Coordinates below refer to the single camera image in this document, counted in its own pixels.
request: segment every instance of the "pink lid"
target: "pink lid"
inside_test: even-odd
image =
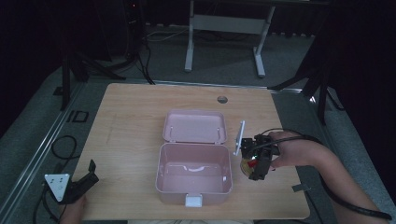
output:
[[[227,140],[224,116],[217,111],[173,109],[163,127],[168,142],[223,144]]]

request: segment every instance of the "gray floor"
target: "gray floor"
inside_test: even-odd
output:
[[[149,31],[180,32],[184,27],[156,28]],[[185,33],[166,38],[171,34],[150,35],[151,55],[148,65],[149,73],[158,84],[196,83],[205,85],[232,85],[268,87],[293,77],[313,38],[295,36],[286,38],[272,35],[266,39],[262,57],[267,76],[256,76],[252,48],[258,43],[257,36],[244,36],[238,41],[208,41],[213,35],[198,33],[192,71],[184,72],[184,60],[187,47]],[[227,39],[234,34],[222,34]],[[145,61],[148,51],[142,50]],[[127,83],[144,83],[139,66],[131,65],[117,71],[127,77]],[[78,145],[76,154],[83,149],[86,137],[93,123],[95,113],[101,102],[108,83],[114,80],[92,74],[88,83],[73,82],[74,101],[66,111],[61,112],[61,97],[53,96],[57,86],[61,85],[60,70],[52,74],[43,83],[23,113],[9,131],[0,140],[0,175],[2,177],[0,200],[3,205],[1,220],[7,223],[31,223],[33,211],[41,192],[43,174],[53,171],[57,162],[63,162],[50,153],[50,143],[63,135],[76,137]],[[316,105],[311,103],[294,89],[300,89],[304,81],[290,86],[291,90],[274,92],[276,109],[284,128],[291,128],[302,133],[320,138],[340,156],[346,167],[362,187],[371,195],[380,209],[396,217],[396,209],[389,198],[375,168],[365,152],[364,146],[353,128],[347,114],[327,105],[327,126],[322,126],[316,117]],[[87,122],[67,121],[70,112],[89,112]],[[63,139],[55,145],[56,151],[67,155],[73,148],[69,139]],[[39,167],[30,169],[29,161],[43,158]],[[77,161],[71,161],[67,171],[71,174]],[[299,167],[302,183],[311,188],[307,193],[311,215],[304,220],[307,223],[336,223],[328,197],[323,192],[318,174],[311,167]],[[54,212],[56,204],[50,205]],[[37,223],[51,223],[49,215],[42,206],[37,213]],[[264,220],[262,223],[293,223],[290,220]],[[85,223],[126,223],[125,221],[86,221]]]

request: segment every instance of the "human arm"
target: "human arm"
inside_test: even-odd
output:
[[[67,205],[61,205],[59,210],[61,217],[59,223],[61,224],[79,224],[81,223],[82,216],[84,214],[84,205],[87,202],[87,198],[83,195],[74,203]]]
[[[295,133],[269,133],[274,139],[293,137]],[[358,207],[379,211],[373,201],[353,180],[340,160],[325,146],[308,140],[292,140],[278,144],[280,156],[272,161],[274,168],[281,166],[314,166],[324,182],[343,201]],[[368,217],[351,211],[332,201],[339,223],[388,223],[385,219]]]

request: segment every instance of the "wooden table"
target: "wooden table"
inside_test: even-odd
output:
[[[218,102],[219,96],[228,99]],[[171,109],[221,112],[226,121],[233,170],[233,190],[226,203],[186,208],[165,204],[155,188],[163,125]],[[87,174],[90,159],[100,181],[87,193],[84,219],[267,219],[305,218],[309,208],[295,167],[252,181],[234,156],[240,121],[244,137],[281,127],[268,90],[227,87],[110,84],[100,105],[74,179]]]

